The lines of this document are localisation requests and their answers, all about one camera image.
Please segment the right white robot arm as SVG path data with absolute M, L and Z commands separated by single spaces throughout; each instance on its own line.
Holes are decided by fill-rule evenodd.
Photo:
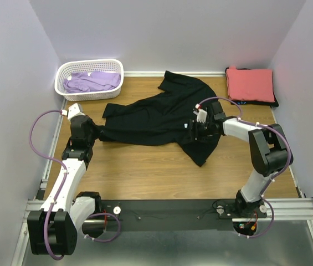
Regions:
M 249 144 L 253 171 L 247 183 L 237 192 L 234 212 L 246 217 L 259 208 L 264 192 L 277 175 L 293 162 L 293 154 L 280 125 L 263 125 L 226 116 L 219 102 L 208 107 L 196 104 L 196 118 L 190 122 L 191 139 L 203 141 L 215 135 L 232 136 Z

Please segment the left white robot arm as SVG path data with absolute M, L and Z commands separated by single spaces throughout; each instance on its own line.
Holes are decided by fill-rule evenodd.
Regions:
M 78 226 L 70 213 L 78 183 L 93 156 L 93 146 L 99 137 L 97 126 L 83 112 L 68 115 L 71 136 L 61 159 L 32 150 L 42 158 L 60 164 L 60 172 L 49 197 L 27 218 L 31 251 L 34 255 L 49 255 L 61 260 L 75 251 Z

